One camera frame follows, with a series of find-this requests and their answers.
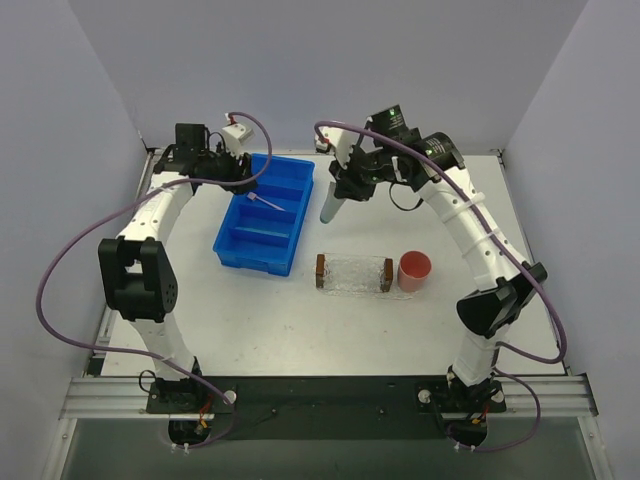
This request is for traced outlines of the white toothpaste tube green cap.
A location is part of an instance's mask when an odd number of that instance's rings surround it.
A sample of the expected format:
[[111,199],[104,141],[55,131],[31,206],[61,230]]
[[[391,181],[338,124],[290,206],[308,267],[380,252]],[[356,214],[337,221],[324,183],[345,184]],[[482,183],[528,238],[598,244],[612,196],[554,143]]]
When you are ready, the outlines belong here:
[[339,198],[337,196],[337,187],[338,185],[336,182],[329,183],[327,195],[319,217],[323,224],[330,223],[345,202],[344,198]]

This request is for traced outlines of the pink plastic cup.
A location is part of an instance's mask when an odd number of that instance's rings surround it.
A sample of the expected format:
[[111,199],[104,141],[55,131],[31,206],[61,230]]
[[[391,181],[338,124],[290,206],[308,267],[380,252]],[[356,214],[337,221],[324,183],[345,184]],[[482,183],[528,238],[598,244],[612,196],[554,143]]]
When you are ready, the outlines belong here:
[[431,270],[431,259],[425,253],[416,250],[404,253],[398,262],[398,287],[408,293],[419,291]]

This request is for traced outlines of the blue toothpaste tube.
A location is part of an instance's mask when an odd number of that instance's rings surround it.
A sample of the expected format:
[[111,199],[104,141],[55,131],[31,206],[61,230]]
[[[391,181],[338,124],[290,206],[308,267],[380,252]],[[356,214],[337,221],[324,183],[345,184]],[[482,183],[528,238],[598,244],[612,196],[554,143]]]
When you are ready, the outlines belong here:
[[244,234],[272,236],[276,238],[288,239],[290,237],[290,234],[287,232],[264,230],[264,229],[258,229],[258,228],[250,228],[250,227],[234,227],[234,231],[243,232]]

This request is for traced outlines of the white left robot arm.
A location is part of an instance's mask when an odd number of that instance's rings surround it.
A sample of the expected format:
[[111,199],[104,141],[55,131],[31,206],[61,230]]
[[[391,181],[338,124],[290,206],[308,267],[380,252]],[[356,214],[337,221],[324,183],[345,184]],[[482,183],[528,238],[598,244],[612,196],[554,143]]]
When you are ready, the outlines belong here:
[[206,389],[196,380],[198,360],[173,314],[178,281],[164,244],[203,180],[219,182],[235,195],[257,186],[245,150],[252,129],[231,120],[217,134],[219,141],[212,144],[205,125],[176,124],[174,142],[153,168],[149,199],[116,238],[98,246],[107,305],[129,322],[154,355],[155,396],[187,412],[202,405]]

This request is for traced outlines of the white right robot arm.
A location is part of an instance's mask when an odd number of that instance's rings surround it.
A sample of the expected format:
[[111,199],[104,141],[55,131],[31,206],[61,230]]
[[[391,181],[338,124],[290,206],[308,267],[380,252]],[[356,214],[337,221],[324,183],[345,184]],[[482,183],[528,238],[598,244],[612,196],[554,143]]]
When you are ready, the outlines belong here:
[[488,386],[497,344],[533,297],[532,284],[545,281],[545,268],[512,248],[451,138],[442,132],[424,136],[408,127],[399,106],[370,116],[362,128],[325,123],[315,132],[317,152],[333,158],[323,223],[345,201],[369,200],[381,183],[410,188],[443,223],[475,283],[456,304],[466,333],[447,373],[449,387],[471,396]]

